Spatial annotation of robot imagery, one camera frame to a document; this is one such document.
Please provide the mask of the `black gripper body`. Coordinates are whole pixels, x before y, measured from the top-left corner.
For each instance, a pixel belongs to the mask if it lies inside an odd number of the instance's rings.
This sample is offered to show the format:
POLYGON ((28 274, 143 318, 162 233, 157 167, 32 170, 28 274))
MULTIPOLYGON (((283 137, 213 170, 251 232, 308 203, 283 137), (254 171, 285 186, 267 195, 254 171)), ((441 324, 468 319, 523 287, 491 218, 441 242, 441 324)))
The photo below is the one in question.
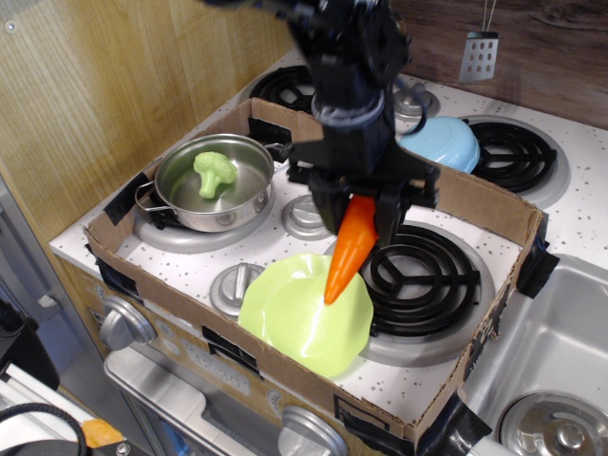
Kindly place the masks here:
POLYGON ((399 147, 394 139, 394 120, 384 111, 367 116, 315 111, 313 118, 320 125, 321 137, 307 137, 290 146, 289 181, 310 190, 313 173, 347 176, 351 196, 374 200, 385 185, 404 184, 410 206, 437 204, 439 168, 399 147))

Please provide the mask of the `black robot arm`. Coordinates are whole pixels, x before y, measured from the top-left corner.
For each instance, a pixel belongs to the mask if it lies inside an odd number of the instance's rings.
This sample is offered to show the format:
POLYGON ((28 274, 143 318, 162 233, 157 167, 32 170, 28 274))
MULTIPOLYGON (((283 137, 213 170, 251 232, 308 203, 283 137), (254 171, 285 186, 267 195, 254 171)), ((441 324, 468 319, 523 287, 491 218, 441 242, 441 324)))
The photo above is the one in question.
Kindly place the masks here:
POLYGON ((413 205, 434 207, 438 167, 395 139, 393 85, 410 60, 407 34, 387 1, 219 1, 284 21, 311 73, 316 141, 288 147, 290 181, 305 184, 337 233, 352 196, 370 197, 379 244, 390 245, 413 205))

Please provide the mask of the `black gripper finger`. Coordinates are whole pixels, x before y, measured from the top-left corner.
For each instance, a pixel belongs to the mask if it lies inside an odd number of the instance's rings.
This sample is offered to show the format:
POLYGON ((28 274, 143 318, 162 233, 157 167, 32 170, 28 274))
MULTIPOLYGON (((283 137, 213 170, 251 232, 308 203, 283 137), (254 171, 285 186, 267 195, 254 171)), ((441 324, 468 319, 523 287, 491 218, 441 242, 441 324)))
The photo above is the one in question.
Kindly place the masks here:
POLYGON ((337 235, 351 201, 350 180, 347 176, 313 173, 309 188, 324 225, 337 235))
POLYGON ((378 247, 386 247, 393 239, 410 208, 408 191, 404 184, 387 184, 375 198, 374 226, 378 247))

